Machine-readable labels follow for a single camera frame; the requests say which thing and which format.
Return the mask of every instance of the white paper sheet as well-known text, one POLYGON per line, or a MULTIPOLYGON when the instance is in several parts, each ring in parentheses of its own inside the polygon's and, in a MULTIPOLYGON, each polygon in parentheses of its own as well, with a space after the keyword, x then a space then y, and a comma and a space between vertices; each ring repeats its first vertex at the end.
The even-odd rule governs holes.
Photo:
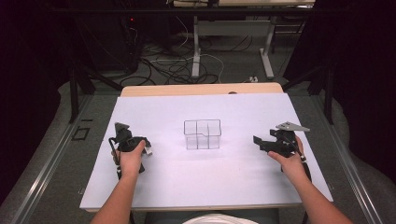
MULTIPOLYGON (((130 125, 133 135, 146 136, 152 144, 153 155, 142 159, 146 171, 138 177, 133 209, 300 203, 280 165, 253 143, 253 135, 275 141, 269 130, 285 121, 300 124, 286 93, 120 97, 80 208, 100 208, 118 181, 108 143, 115 137, 115 122, 130 125), (190 119, 220 119, 220 147, 186 149, 183 125, 190 119)), ((296 134, 314 185, 332 201, 304 133, 296 134)))

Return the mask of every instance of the white table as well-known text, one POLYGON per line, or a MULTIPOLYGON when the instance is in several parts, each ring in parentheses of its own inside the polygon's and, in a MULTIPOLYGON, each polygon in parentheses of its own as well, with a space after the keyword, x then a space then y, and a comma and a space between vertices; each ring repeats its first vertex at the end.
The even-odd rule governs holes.
MULTIPOLYGON (((253 135, 275 141, 269 130, 277 124, 300 123, 289 96, 281 93, 280 86, 194 85, 192 92, 188 87, 158 87, 160 96, 153 96, 156 87, 132 87, 124 92, 114 108, 80 208, 97 211, 118 182, 108 143, 108 138, 115 136, 115 122, 130 125, 133 135, 146 136, 152 144, 153 155, 142 159, 146 171, 138 177, 132 204, 135 211, 263 208, 301 203, 294 187, 280 172, 280 165, 253 144, 253 135), (252 90, 263 93, 242 93, 252 90), (186 149, 183 122, 189 119, 220 119, 220 148, 186 149)), ((314 185, 332 201, 304 133, 297 134, 303 141, 314 185)))
MULTIPOLYGON (((200 1, 183 2, 174 1, 175 7, 206 7, 200 1)), ((219 0, 219 7, 285 7, 314 5, 315 0, 219 0)), ((260 49, 262 64, 267 78, 274 78, 274 72, 268 52, 276 26, 276 17, 270 21, 198 21, 194 17, 194 58, 192 64, 193 77, 199 76, 199 63, 201 49, 199 48, 199 35, 253 35, 265 36, 264 48, 260 49)))

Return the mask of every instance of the table leg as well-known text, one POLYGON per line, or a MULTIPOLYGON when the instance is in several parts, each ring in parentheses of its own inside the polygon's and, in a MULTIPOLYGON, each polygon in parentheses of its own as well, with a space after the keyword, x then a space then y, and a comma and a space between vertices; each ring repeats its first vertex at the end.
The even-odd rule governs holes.
POLYGON ((194 16, 194 59, 192 64, 192 77, 199 76, 199 65, 201 60, 201 50, 199 48, 199 36, 198 36, 198 18, 194 16))
POLYGON ((260 55, 262 56, 262 64, 264 65, 265 75, 268 79, 274 78, 274 72, 271 67, 270 59, 268 58, 268 52, 271 48, 271 40, 274 36, 274 30, 276 26, 276 17, 271 18, 270 26, 268 27, 268 35, 265 37, 264 49, 260 49, 260 55))

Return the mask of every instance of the hand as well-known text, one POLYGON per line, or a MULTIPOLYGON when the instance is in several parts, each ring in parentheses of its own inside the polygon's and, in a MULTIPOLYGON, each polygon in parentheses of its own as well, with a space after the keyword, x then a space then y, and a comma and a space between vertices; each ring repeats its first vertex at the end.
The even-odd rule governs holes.
MULTIPOLYGON (((304 155, 303 143, 297 135, 296 140, 298 148, 304 155)), ((304 178, 308 179, 298 153, 289 158, 285 158, 274 151, 268 152, 268 155, 282 165, 283 173, 285 173, 292 185, 295 186, 298 181, 301 181, 304 178)))
POLYGON ((121 177, 139 174, 140 164, 142 162, 142 151, 146 146, 144 140, 140 141, 137 147, 130 152, 119 152, 121 177))

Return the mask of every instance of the transparent cube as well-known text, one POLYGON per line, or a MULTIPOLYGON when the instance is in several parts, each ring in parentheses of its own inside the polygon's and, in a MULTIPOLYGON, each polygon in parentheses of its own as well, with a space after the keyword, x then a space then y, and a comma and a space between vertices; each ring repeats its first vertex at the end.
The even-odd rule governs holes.
POLYGON ((220 148, 221 124, 219 119, 184 121, 187 149, 220 148))

